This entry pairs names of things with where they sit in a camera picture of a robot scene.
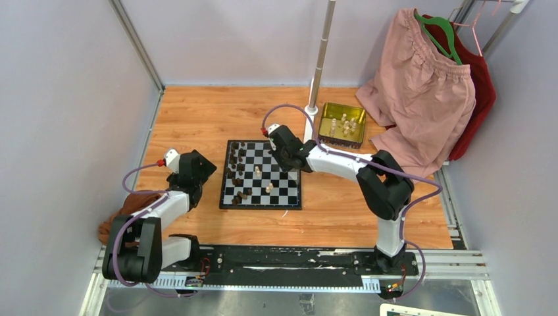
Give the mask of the black white chess board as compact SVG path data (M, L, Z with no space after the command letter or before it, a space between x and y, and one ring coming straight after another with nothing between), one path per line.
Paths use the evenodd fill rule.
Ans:
M221 209L301 210L301 173L282 172L266 140L229 140L219 207ZM262 172L256 177L254 168ZM266 193L269 183L274 188Z

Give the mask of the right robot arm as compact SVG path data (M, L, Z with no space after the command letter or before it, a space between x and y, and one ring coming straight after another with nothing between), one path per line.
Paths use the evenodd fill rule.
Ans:
M401 237L403 211L414 185L387 151L356 155L314 140L302 142L287 126L279 124L262 131L282 171L322 172L358 183L368 208L378 219L373 265L385 275L401 268L406 249Z

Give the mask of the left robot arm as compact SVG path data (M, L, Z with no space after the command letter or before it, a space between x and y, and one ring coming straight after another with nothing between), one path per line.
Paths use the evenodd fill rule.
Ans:
M101 267L105 279L124 286L153 283L172 265L196 271L202 262L199 240L194 235L162 231L173 221L197 207L203 185L216 166L197 150L178 153L169 149L156 166L167 167L168 188L157 190L156 200L130 215L118 215L111 224Z

